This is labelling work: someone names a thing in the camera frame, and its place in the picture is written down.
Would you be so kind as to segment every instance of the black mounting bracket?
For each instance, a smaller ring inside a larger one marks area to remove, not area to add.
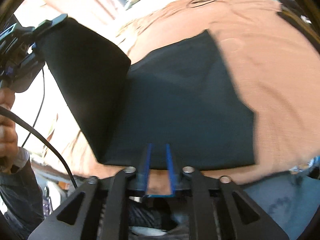
[[[63,202],[29,240],[127,240],[129,196],[147,190],[152,144],[140,165],[115,176],[90,177]],[[288,240],[286,233],[228,176],[213,179],[197,169],[180,167],[167,145],[172,196],[188,199],[190,240]]]
[[[43,21],[37,28],[15,23],[0,34],[0,87],[9,87],[17,93],[29,88],[45,64],[35,45],[36,39],[61,26],[67,18],[67,14],[62,14],[52,21]]]

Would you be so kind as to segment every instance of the person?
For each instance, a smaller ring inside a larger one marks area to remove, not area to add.
[[[11,109],[14,100],[13,91],[0,89],[0,106]],[[44,220],[42,191],[31,169],[29,152],[18,147],[15,122],[3,116],[0,116],[0,157],[6,157],[10,166],[10,170],[0,173],[0,196],[8,208],[4,218],[20,239],[28,239]]]

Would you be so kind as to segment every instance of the black metal frame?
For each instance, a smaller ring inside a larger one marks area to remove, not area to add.
[[[144,196],[152,145],[137,169],[115,176],[90,177],[30,235],[29,240],[126,240],[129,196]],[[286,233],[230,177],[213,179],[181,167],[167,145],[171,190],[188,200],[190,240],[288,240]]]

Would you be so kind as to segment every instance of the dark sleeve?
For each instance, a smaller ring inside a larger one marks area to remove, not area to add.
[[[8,211],[4,214],[13,231],[28,239],[44,220],[42,191],[31,169],[30,159],[15,174],[0,173],[0,195]]]

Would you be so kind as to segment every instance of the triangular cutout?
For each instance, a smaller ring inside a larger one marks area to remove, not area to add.
[[[57,216],[57,220],[74,225],[84,199],[84,192],[79,193]]]
[[[236,192],[232,193],[243,224],[248,225],[260,219],[259,215]]]

